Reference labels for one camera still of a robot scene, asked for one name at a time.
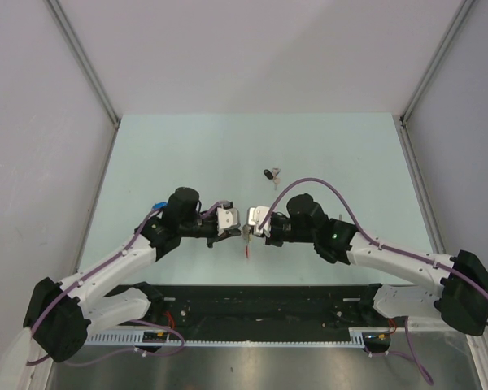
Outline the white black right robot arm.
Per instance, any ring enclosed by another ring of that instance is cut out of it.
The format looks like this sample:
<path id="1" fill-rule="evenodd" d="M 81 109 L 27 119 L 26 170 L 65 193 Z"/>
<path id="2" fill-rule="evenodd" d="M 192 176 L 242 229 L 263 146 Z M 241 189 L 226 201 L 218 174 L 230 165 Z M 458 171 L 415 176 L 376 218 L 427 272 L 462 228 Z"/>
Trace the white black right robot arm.
<path id="1" fill-rule="evenodd" d="M 474 253 L 455 256 L 419 253 L 368 238 L 353 223 L 330 218 L 313 197 L 291 198 L 287 214 L 266 206 L 247 211 L 247 227 L 266 245 L 310 243 L 332 264 L 369 267 L 407 281 L 407 285 L 375 284 L 359 317 L 369 326 L 386 318 L 422 317 L 442 320 L 458 332 L 480 336 L 488 326 L 488 271 Z"/>

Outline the red handled metal key organiser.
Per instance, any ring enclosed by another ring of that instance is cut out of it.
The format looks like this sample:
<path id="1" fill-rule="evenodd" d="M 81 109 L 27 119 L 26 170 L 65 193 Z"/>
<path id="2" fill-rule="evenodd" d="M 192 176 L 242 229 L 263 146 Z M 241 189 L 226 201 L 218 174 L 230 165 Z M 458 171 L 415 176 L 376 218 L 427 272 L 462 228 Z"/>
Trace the red handled metal key organiser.
<path id="1" fill-rule="evenodd" d="M 250 242 L 252 237 L 252 229 L 249 225 L 245 225 L 242 228 L 242 238 L 244 240 L 244 253 L 246 260 L 250 259 Z"/>

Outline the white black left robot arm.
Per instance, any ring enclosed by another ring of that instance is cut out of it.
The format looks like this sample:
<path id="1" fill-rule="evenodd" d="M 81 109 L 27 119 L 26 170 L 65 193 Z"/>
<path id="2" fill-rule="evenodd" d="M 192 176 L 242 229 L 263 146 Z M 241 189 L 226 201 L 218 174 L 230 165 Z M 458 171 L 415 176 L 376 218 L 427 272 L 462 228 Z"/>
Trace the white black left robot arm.
<path id="1" fill-rule="evenodd" d="M 129 276 L 156 263 L 184 238 L 204 239 L 207 247 L 239 236 L 237 208 L 228 200 L 200 209 L 200 196 L 180 187 L 152 206 L 121 246 L 92 266 L 60 281 L 38 282 L 23 328 L 2 356 L 0 389 L 22 389 L 28 369 L 47 360 L 66 362 L 99 332 L 122 323 L 157 323 L 163 296 L 147 282 L 125 292 L 111 291 Z"/>

